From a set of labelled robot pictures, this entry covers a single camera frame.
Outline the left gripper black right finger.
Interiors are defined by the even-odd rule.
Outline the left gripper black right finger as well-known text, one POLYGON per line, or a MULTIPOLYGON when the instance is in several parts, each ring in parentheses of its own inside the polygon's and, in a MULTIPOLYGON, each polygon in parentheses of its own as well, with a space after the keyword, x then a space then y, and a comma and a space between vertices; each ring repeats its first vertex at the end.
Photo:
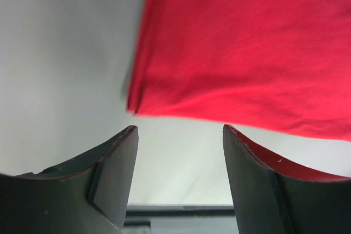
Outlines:
POLYGON ((223 127, 240 233, 350 233, 350 178, 291 161, 223 127))

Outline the red t-shirt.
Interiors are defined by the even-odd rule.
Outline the red t-shirt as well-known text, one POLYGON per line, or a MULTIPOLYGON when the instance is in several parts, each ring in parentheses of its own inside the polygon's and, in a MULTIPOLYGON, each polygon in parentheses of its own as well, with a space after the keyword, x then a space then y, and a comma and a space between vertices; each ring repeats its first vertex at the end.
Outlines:
POLYGON ((145 0, 127 109, 350 140, 350 0, 145 0))

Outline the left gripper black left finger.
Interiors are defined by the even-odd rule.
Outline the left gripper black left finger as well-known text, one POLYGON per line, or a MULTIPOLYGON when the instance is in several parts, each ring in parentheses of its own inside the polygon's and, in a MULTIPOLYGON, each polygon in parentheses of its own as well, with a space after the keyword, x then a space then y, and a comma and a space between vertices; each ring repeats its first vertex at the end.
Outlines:
POLYGON ((137 150, 130 125, 38 174, 1 175, 1 233, 120 233, 137 150))

